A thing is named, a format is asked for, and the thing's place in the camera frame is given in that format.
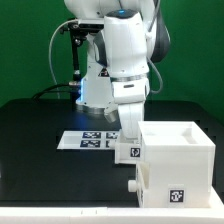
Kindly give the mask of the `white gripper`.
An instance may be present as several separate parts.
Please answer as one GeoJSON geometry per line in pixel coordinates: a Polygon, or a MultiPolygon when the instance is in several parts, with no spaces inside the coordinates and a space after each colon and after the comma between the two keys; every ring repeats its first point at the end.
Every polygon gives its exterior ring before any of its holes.
{"type": "Polygon", "coordinates": [[[144,120],[144,103],[119,105],[118,113],[124,136],[128,139],[135,139],[138,135],[138,122],[144,120]]]}

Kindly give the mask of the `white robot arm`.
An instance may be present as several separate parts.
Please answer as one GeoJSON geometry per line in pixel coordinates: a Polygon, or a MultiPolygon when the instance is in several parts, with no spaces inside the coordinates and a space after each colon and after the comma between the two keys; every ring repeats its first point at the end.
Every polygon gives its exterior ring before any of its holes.
{"type": "Polygon", "coordinates": [[[75,29],[87,38],[87,73],[78,107],[100,110],[137,137],[150,92],[149,64],[161,61],[170,45],[161,0],[64,0],[75,29]]]}

